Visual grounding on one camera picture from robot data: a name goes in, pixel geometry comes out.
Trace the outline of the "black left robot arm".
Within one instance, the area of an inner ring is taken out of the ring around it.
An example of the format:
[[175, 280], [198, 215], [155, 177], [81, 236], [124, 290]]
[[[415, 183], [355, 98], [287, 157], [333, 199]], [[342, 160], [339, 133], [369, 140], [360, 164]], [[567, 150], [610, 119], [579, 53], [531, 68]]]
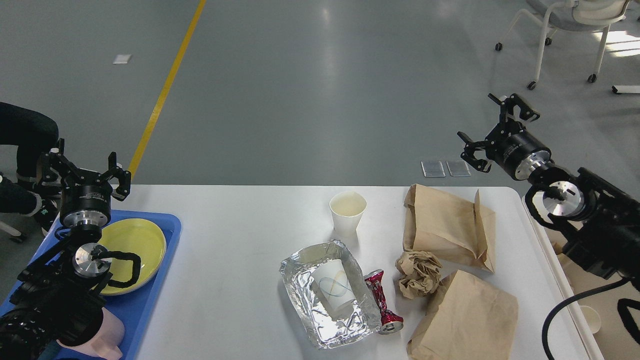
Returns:
[[99, 173], [78, 168], [64, 155], [64, 139], [41, 155], [38, 185], [58, 173], [61, 177], [57, 243], [18, 275], [20, 286], [10, 296], [13, 309], [1, 317], [1, 358], [36, 360], [52, 341], [80, 344], [98, 327], [107, 287], [125, 289], [140, 276], [141, 258], [111, 251], [99, 244], [111, 220], [111, 198], [130, 194], [131, 173], [108, 157]]

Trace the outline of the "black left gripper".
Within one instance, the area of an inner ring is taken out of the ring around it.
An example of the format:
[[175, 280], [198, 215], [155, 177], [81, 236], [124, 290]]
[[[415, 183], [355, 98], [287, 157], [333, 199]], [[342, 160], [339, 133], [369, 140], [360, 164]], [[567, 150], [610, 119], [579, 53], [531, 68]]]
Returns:
[[[107, 158], [108, 169], [102, 175], [96, 171], [80, 170], [64, 155], [66, 141], [58, 139], [48, 152], [41, 155], [41, 185], [54, 183], [54, 175], [61, 180], [61, 209], [59, 219], [67, 228], [91, 224], [100, 228], [111, 220], [111, 196], [125, 201], [131, 192], [131, 172], [117, 161], [117, 153]], [[117, 179], [114, 193], [109, 180]]]

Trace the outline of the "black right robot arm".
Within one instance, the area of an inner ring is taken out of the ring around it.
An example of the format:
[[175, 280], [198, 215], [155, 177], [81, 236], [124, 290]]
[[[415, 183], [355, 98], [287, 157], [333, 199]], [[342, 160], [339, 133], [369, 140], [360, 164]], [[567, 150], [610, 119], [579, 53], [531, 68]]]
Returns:
[[481, 141], [459, 131], [464, 141], [461, 158], [488, 173], [492, 164], [516, 182], [526, 181], [528, 212], [538, 224], [563, 234], [562, 253], [583, 271], [608, 280], [620, 280], [580, 292], [561, 301], [542, 324], [542, 348], [553, 359], [548, 333], [554, 317], [568, 305], [626, 284], [639, 287], [640, 210], [637, 200], [596, 173], [581, 167], [574, 175], [555, 164], [552, 151], [526, 130], [539, 119], [537, 111], [514, 93], [489, 98], [499, 106], [497, 125]]

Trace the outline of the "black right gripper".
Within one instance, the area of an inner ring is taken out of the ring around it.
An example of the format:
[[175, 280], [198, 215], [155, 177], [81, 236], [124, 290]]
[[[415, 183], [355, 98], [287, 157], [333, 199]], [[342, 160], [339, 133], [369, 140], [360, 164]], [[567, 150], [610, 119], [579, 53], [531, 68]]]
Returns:
[[[517, 93], [487, 96], [500, 107], [498, 123], [482, 141], [473, 141], [458, 131], [464, 142], [461, 158], [482, 173], [489, 173], [496, 162], [513, 180], [528, 180], [535, 170], [553, 162], [551, 150], [525, 130], [525, 123], [536, 121], [540, 113]], [[477, 158], [478, 151], [484, 151], [486, 159]]]

